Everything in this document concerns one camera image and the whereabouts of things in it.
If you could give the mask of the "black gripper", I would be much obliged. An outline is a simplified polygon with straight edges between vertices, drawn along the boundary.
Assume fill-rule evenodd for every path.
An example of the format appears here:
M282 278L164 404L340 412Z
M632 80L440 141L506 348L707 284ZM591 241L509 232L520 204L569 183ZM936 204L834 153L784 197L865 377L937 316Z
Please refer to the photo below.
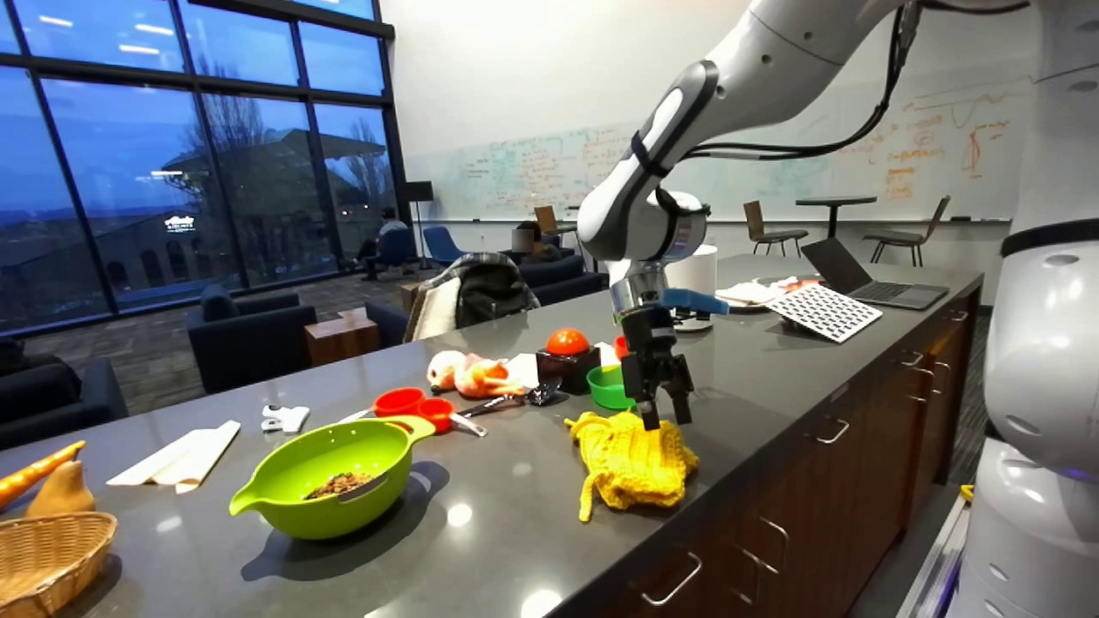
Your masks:
M625 390L636 397L636 412L645 428L661 428L657 390L667 387L673 400L673 419L689 424L689 367L687 358L673 351L673 316L664 307L628 308L621 316L625 358L621 377Z

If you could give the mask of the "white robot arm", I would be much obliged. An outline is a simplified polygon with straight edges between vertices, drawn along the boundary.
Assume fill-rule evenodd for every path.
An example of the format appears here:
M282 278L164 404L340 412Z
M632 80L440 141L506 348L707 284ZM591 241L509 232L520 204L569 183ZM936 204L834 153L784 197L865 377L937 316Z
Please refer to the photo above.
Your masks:
M907 49L926 0L751 0L632 133L582 204L584 248L613 262L644 412L689 387L673 351L667 278L707 208L664 190L732 130L810 107L879 19ZM1021 200L1000 242L987 336L981 445L955 618L1099 618L1099 0L1035 0L1042 55Z

